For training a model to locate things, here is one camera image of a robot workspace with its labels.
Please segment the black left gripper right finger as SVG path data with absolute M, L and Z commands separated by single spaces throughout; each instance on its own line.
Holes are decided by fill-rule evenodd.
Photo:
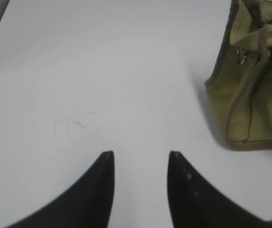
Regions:
M 182 155 L 171 151 L 167 195 L 175 228 L 272 228 L 212 186 Z

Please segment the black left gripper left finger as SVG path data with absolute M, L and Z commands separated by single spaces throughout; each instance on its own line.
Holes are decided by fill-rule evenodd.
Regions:
M 63 194 L 13 228 L 106 228 L 114 196 L 114 154 L 100 154 Z

